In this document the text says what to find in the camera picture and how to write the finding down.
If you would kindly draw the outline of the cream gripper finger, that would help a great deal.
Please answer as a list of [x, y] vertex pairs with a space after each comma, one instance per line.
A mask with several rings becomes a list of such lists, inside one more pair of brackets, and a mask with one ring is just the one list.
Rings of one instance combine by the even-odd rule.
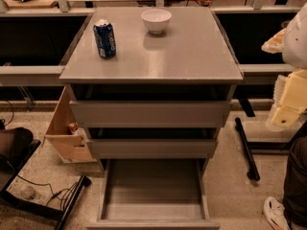
[[275, 34], [261, 46], [261, 50], [270, 54], [281, 53], [284, 49], [285, 33], [285, 29], [280, 30], [277, 34]]
[[307, 70], [279, 75], [274, 85], [273, 105], [266, 126], [271, 131], [289, 128], [307, 109]]

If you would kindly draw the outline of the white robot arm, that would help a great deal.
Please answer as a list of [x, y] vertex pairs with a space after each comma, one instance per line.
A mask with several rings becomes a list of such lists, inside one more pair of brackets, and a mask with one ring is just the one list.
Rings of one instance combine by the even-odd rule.
[[271, 131], [281, 131], [307, 109], [307, 4], [261, 50], [281, 53], [283, 61], [295, 68], [287, 77], [279, 75], [274, 85], [274, 103], [266, 126]]

